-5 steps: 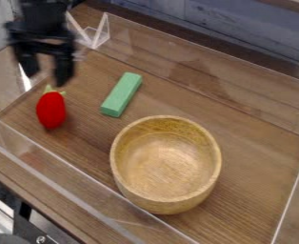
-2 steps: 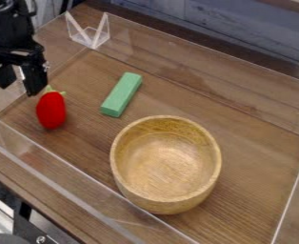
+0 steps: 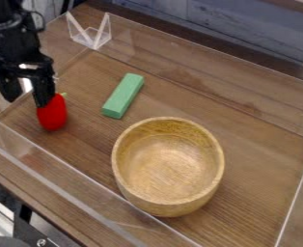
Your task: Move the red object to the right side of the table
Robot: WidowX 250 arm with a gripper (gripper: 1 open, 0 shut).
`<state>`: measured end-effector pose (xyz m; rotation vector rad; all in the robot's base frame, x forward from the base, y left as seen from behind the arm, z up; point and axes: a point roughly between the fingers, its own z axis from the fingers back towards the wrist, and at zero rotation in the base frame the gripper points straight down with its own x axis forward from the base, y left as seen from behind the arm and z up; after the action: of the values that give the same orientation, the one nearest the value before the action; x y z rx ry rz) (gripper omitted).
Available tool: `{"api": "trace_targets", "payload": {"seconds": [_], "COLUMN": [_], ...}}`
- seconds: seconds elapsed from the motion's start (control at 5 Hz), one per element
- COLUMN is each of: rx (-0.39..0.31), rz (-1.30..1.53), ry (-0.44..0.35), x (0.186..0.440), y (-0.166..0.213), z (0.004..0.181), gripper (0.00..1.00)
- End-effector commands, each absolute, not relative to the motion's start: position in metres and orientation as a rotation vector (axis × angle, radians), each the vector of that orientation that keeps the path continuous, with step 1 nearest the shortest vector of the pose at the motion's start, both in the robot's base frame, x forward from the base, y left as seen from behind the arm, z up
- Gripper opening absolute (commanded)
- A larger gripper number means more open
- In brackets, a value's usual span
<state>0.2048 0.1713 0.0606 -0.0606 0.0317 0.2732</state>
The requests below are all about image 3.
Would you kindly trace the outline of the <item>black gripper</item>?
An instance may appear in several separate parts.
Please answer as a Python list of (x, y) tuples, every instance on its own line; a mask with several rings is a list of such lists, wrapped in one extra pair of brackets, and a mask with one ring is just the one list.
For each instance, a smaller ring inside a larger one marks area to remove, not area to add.
[(23, 94), (19, 77), (31, 78), (38, 107), (56, 95), (54, 59), (42, 52), (34, 13), (0, 13), (0, 93), (15, 102)]

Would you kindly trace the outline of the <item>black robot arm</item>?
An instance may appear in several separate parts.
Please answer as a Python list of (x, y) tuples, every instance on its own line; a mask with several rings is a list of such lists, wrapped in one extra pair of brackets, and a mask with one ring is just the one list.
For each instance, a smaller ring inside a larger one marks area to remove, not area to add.
[(55, 60), (42, 52), (39, 27), (23, 7), (23, 0), (0, 0), (0, 93), (14, 102), (23, 93), (19, 80), (28, 78), (38, 107), (46, 107), (56, 95)]

